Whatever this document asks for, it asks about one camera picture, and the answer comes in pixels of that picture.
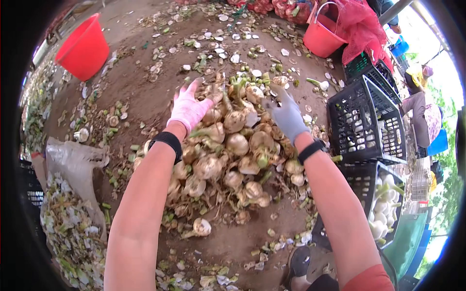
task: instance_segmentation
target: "foot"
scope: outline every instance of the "foot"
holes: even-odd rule
[[[396,34],[401,34],[401,27],[399,25],[391,25],[390,28]]]
[[[285,277],[282,285],[285,286],[287,290],[296,291],[295,289],[303,289],[304,286],[309,286],[310,283],[306,280],[306,275],[308,273],[310,265],[310,254],[311,250],[308,246],[302,246],[295,248],[291,254],[288,261],[288,274]]]

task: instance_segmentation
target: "black wristband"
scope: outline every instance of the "black wristband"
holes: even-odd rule
[[[298,155],[298,161],[301,165],[304,165],[304,161],[307,160],[318,150],[325,151],[325,146],[320,139],[314,139],[314,142],[308,145],[305,149],[302,150]]]
[[[162,131],[151,140],[151,142],[149,143],[149,149],[151,149],[152,145],[155,142],[164,142],[171,146],[171,148],[175,151],[176,154],[175,165],[181,161],[181,143],[173,133],[168,131]]]

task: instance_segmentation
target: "floral shirt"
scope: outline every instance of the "floral shirt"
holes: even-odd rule
[[[429,140],[432,143],[442,128],[442,115],[440,114],[439,107],[435,105],[433,99],[429,98],[428,95],[425,97],[424,118],[429,128]]]

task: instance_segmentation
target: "cable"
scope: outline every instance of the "cable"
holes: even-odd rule
[[[388,260],[387,256],[384,254],[384,252],[380,249],[380,247],[377,244],[376,244],[376,247],[380,255],[384,257],[384,260],[387,262],[388,266],[390,267],[390,270],[393,273],[393,280],[394,280],[393,285],[395,286],[395,291],[398,291],[397,271],[395,270],[395,267],[393,267],[393,265]]]

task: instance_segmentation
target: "work glove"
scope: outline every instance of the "work glove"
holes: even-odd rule
[[[175,94],[173,111],[167,125],[172,121],[179,121],[186,127],[187,135],[189,135],[206,112],[221,100],[221,92],[214,92],[210,98],[205,98],[200,102],[195,100],[194,93],[202,82],[204,78],[197,78],[189,86],[183,85],[179,93]]]
[[[262,107],[270,113],[277,126],[294,146],[296,137],[302,132],[310,132],[310,129],[304,124],[298,104],[285,88],[274,83],[270,83],[270,88],[281,100],[281,107],[266,98],[261,99]]]

